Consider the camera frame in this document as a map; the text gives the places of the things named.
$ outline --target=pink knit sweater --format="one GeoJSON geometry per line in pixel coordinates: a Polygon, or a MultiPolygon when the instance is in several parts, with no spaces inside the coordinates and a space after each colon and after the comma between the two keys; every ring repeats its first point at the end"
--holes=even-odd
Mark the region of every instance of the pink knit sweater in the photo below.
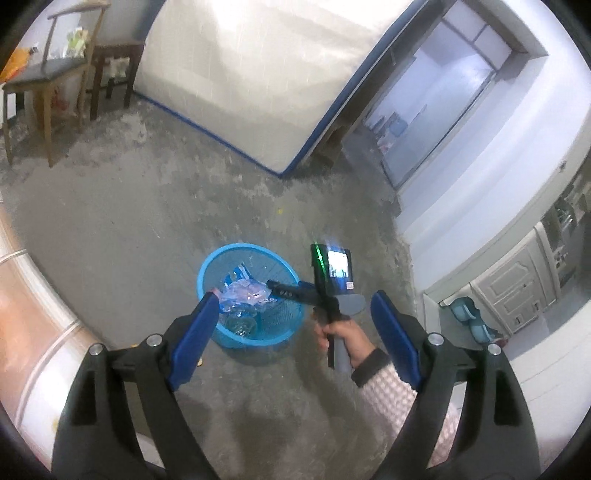
{"type": "MultiPolygon", "coordinates": [[[[391,362],[382,367],[360,387],[363,397],[378,413],[386,417],[392,427],[394,438],[396,438],[413,406],[417,393],[410,385],[400,380],[391,362]]],[[[458,422],[457,411],[450,403],[443,422],[443,428],[428,464],[429,467],[447,460],[456,435],[458,422]]]]}

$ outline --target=black cuff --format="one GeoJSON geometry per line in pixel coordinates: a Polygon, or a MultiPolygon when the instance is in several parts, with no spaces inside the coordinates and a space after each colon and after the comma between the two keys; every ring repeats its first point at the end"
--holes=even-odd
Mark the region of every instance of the black cuff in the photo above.
{"type": "Polygon", "coordinates": [[[353,380],[359,388],[363,387],[369,380],[373,378],[382,368],[391,363],[390,357],[379,348],[376,348],[369,356],[361,362],[355,369],[351,380],[353,380]]]}

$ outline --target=basket rim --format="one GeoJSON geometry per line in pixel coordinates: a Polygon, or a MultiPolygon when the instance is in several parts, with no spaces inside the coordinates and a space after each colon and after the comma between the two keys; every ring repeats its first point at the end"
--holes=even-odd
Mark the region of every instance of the basket rim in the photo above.
{"type": "MultiPolygon", "coordinates": [[[[279,255],[277,255],[275,252],[272,252],[271,250],[269,250],[268,248],[261,247],[260,245],[255,245],[255,244],[242,244],[242,243],[229,244],[229,245],[224,245],[223,247],[220,247],[220,248],[214,250],[203,261],[203,264],[201,265],[201,268],[199,269],[199,275],[197,275],[197,297],[199,298],[199,300],[201,300],[203,298],[203,296],[205,295],[203,282],[205,279],[205,272],[206,272],[207,268],[209,267],[209,264],[215,258],[217,258],[219,255],[221,255],[222,253],[227,252],[229,250],[238,250],[238,249],[255,250],[255,251],[258,251],[260,253],[263,253],[263,254],[271,257],[273,260],[276,260],[277,262],[279,262],[281,265],[283,265],[289,271],[293,280],[296,283],[298,283],[300,281],[298,274],[296,273],[296,271],[293,268],[291,268],[291,265],[289,263],[287,263],[279,255]]],[[[301,305],[299,307],[300,307],[300,313],[303,315],[301,305]]],[[[290,329],[290,330],[287,330],[285,333],[283,333],[279,336],[276,336],[274,338],[268,339],[268,340],[253,340],[253,339],[244,338],[239,335],[236,335],[235,333],[232,333],[230,330],[228,330],[226,327],[224,327],[224,325],[221,325],[219,322],[216,323],[216,330],[221,335],[228,337],[229,339],[234,340],[235,342],[241,343],[245,346],[276,345],[278,343],[286,341],[295,332],[295,330],[290,329]]]]}

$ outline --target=mattress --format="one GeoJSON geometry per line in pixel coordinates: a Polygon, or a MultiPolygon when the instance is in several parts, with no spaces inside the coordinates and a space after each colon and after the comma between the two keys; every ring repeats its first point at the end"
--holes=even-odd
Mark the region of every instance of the mattress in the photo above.
{"type": "Polygon", "coordinates": [[[311,150],[410,5],[167,0],[135,90],[282,174],[311,150]]]}

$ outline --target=blue bucket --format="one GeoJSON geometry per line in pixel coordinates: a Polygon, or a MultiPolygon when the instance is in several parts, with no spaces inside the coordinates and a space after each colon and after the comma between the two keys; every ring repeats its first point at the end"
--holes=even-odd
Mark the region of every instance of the blue bucket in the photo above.
{"type": "MultiPolygon", "coordinates": [[[[253,244],[231,244],[218,248],[203,262],[197,276],[197,296],[218,288],[223,290],[224,278],[244,263],[258,281],[277,280],[288,285],[300,281],[296,272],[279,255],[253,244]]],[[[276,306],[260,314],[256,333],[245,338],[228,330],[218,322],[212,339],[225,348],[269,347],[285,342],[301,326],[304,307],[290,300],[281,300],[276,306]]]]}

